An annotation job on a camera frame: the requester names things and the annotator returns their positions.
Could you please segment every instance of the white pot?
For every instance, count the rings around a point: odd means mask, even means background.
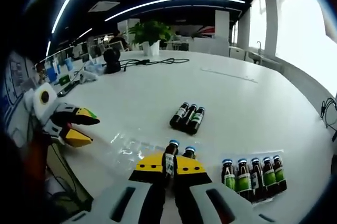
[[[159,56],[159,40],[156,41],[153,45],[149,45],[148,42],[143,42],[143,51],[145,56]]]

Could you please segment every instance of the brown glass bottle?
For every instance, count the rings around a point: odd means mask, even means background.
[[[197,109],[196,104],[192,104],[188,108],[185,116],[179,122],[179,128],[180,128],[181,131],[187,131],[187,126],[190,123],[191,119],[193,118],[196,109]]]
[[[193,146],[187,146],[183,157],[195,159],[195,148]]]
[[[169,145],[166,147],[164,156],[163,156],[163,167],[164,167],[164,180],[167,185],[170,181],[170,178],[174,176],[175,168],[174,167],[174,156],[178,154],[179,142],[172,139]]]
[[[232,159],[222,161],[221,183],[235,191],[235,173]]]
[[[187,102],[184,102],[178,111],[175,113],[175,115],[170,120],[170,125],[174,129],[179,129],[179,122],[184,117],[184,115],[187,112],[187,109],[189,108],[189,104]]]
[[[275,172],[270,158],[263,158],[263,162],[263,181],[267,189],[267,197],[271,198],[279,193],[279,186],[276,183]]]
[[[261,201],[266,198],[266,187],[263,182],[263,172],[258,158],[252,159],[252,189],[254,193],[254,202]]]
[[[205,114],[205,108],[199,107],[187,126],[187,130],[186,130],[187,133],[191,135],[196,134],[196,132],[198,131],[200,127],[201,121],[204,117],[204,114]]]
[[[286,181],[283,174],[283,164],[279,155],[274,156],[274,170],[276,183],[279,184],[279,191],[283,192],[287,189]]]
[[[247,159],[245,158],[239,159],[237,161],[237,164],[238,164],[238,171],[237,171],[236,192],[246,200],[252,202],[253,190],[252,190],[251,174],[249,173]]]

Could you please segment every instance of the sink faucet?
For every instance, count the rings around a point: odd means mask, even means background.
[[[260,43],[260,48],[259,50],[257,51],[258,54],[261,54],[261,42],[260,41],[257,41],[257,44]]]

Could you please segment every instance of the office desk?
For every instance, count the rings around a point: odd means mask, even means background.
[[[160,51],[160,58],[169,57],[190,62],[131,66],[126,72],[79,85],[63,98],[101,119],[97,125],[80,127],[94,138],[91,145],[66,148],[64,153],[82,185],[98,196],[115,180],[127,179],[139,158],[160,151],[171,138],[180,141],[180,151],[187,145],[197,148],[198,159],[213,181],[220,181],[226,154],[283,150],[288,190],[255,211],[298,223],[330,175],[331,137],[316,110],[271,69],[215,55]],[[146,57],[142,52],[122,53],[121,59],[127,58]],[[168,124],[185,101],[206,108],[193,137]],[[174,208],[172,200],[166,204]],[[170,211],[163,215],[171,223],[177,219]]]

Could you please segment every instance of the potted plant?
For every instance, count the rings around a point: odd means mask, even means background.
[[[157,21],[138,22],[128,32],[135,35],[133,43],[142,45],[146,56],[158,56],[160,40],[171,38],[170,27]]]

